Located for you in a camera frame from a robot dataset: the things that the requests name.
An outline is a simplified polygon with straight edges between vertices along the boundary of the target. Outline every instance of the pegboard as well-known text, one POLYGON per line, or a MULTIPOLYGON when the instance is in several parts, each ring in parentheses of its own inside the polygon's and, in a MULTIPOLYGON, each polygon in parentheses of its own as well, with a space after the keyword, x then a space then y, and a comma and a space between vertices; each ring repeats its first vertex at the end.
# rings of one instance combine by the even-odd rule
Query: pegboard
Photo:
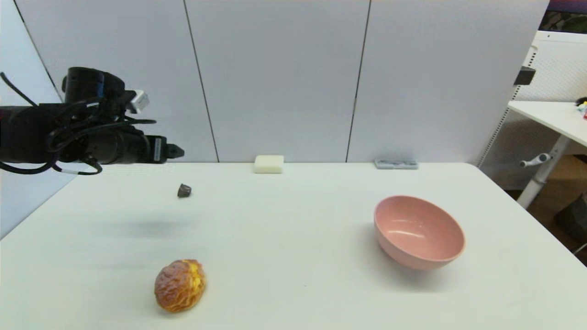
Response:
MULTIPOLYGON (((573 102, 587 96, 587 36, 538 31, 524 66, 536 69, 532 83, 517 86, 512 100, 573 102)), ((539 166, 521 168, 521 160, 549 152, 559 134, 506 109, 485 148, 479 168, 504 189, 523 189, 539 166)))
POLYGON ((520 86, 519 101, 573 102, 587 96, 587 36, 560 37, 562 32, 539 31, 532 43, 536 57, 530 66, 536 75, 528 86, 520 86))

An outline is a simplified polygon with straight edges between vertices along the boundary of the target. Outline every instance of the white table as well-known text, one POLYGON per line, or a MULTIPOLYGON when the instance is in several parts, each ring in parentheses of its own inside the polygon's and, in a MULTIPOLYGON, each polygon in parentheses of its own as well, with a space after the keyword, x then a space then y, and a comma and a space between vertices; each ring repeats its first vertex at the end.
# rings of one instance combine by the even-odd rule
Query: white table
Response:
POLYGON ((2 242, 0 329, 585 329, 587 269, 468 164, 110 166, 78 177, 2 242), (193 188, 176 197, 180 183, 193 188), (420 273, 382 252, 373 210, 425 198, 464 254, 420 273), (201 261, 208 289, 163 312, 160 268, 201 261))
POLYGON ((540 166, 518 199, 519 204, 527 208, 546 184, 548 176, 564 155, 569 141, 574 140, 587 146, 587 120, 583 119, 575 104, 571 102, 511 101, 508 106, 561 134, 550 151, 552 159, 540 166))

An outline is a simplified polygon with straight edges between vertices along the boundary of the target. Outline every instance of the gray object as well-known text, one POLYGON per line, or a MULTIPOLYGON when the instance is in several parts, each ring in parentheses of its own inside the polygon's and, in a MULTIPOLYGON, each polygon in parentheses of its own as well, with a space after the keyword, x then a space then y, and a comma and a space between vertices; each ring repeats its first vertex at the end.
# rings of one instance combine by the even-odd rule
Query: gray object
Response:
POLYGON ((418 162, 377 159, 375 160, 375 167, 380 170, 417 170, 418 162))
POLYGON ((185 184, 181 184, 180 189, 177 191, 177 197, 185 198, 191 195, 191 187, 185 184))

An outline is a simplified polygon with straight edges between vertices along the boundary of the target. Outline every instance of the white block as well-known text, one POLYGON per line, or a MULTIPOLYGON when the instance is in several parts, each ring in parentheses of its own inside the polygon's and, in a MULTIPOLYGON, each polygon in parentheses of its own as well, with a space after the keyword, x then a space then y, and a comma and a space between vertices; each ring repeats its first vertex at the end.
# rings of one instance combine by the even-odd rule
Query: white block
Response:
POLYGON ((255 173, 282 173, 283 171, 283 156, 259 155, 255 158, 255 173))

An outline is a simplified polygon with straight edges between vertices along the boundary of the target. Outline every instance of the bun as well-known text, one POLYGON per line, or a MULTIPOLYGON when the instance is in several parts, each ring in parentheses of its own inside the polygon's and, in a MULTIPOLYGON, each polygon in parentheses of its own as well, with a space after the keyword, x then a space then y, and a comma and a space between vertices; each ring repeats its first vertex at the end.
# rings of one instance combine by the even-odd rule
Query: bun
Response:
POLYGON ((177 260, 164 267, 155 280, 157 303, 168 312, 192 308, 202 297, 206 277, 196 260, 177 260))

